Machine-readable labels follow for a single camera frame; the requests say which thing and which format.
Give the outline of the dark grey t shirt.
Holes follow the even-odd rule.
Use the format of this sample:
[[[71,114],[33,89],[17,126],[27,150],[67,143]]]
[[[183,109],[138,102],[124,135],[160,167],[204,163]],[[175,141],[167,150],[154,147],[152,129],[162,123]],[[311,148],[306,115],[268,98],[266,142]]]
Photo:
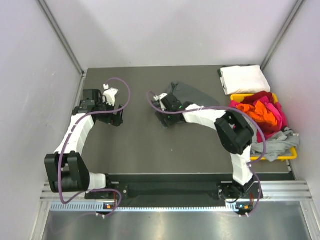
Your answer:
[[[204,107],[220,106],[215,98],[180,81],[171,82],[164,93],[173,94],[182,104],[190,102]]]

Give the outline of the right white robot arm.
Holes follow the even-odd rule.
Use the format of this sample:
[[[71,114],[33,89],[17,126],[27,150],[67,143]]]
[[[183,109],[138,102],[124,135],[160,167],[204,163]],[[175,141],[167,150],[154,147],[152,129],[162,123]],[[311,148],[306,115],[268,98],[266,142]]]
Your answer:
[[[172,93],[153,97],[156,115],[165,127],[178,123],[197,124],[215,130],[223,148],[230,154],[232,183],[220,187],[220,197],[234,203],[252,191],[254,174],[250,169],[254,130],[247,118],[234,108],[181,103]]]

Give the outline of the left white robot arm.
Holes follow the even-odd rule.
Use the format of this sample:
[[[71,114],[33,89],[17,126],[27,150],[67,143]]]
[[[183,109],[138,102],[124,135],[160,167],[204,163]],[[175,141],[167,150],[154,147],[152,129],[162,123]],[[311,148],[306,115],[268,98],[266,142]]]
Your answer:
[[[52,192],[58,193],[61,186],[63,192],[96,189],[97,194],[105,199],[113,194],[114,187],[107,182],[105,174],[89,172],[82,152],[96,121],[115,127],[123,123],[123,111],[113,112],[118,92],[113,87],[104,92],[98,89],[83,91],[83,99],[72,111],[70,125],[61,144],[44,159]]]

